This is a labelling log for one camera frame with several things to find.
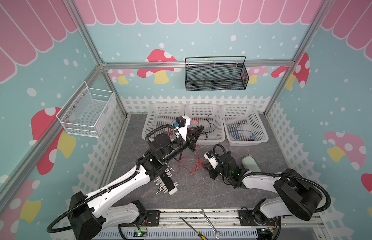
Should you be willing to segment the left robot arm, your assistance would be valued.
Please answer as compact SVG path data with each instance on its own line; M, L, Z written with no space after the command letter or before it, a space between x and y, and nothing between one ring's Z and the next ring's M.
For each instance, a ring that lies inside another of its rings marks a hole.
M166 124L150 131L145 140L149 149L136 160L126 174L98 190L72 196L69 209L53 220L46 231L50 234L72 230L77 240L91 240L101 230L119 224L139 226L147 215L140 201L115 207L115 203L132 191L152 181L157 181L163 192L173 195L178 188L171 179L167 163L181 157L185 149L195 151L203 126L190 128L191 119L177 117L173 124Z

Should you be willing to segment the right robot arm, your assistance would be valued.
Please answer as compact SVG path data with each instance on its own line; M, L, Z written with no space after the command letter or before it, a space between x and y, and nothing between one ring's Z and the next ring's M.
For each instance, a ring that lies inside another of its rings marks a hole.
M209 172L211 179L221 176L224 184L234 189L258 189L278 195L273 199L261 199L250 211L257 225L265 225L266 220L283 216L309 221L314 213L330 207L331 197L324 187L303 178L295 170L264 173L253 156L243 157L242 164L238 165L230 151L223 151L220 155L216 152L217 148L222 149L223 146L217 144L204 154L208 162L203 168Z

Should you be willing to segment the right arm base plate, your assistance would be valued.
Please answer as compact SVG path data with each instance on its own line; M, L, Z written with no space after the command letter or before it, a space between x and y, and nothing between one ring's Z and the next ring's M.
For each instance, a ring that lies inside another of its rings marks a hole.
M279 224L278 218L268 219L260 210L241 208L238 210L241 226L266 226L275 228Z

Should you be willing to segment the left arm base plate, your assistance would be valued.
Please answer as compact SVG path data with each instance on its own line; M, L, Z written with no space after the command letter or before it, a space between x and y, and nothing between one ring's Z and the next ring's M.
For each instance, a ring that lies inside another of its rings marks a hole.
M138 218L129 224L120 224L121 227L158 227L160 221L161 211L145 211L139 214Z

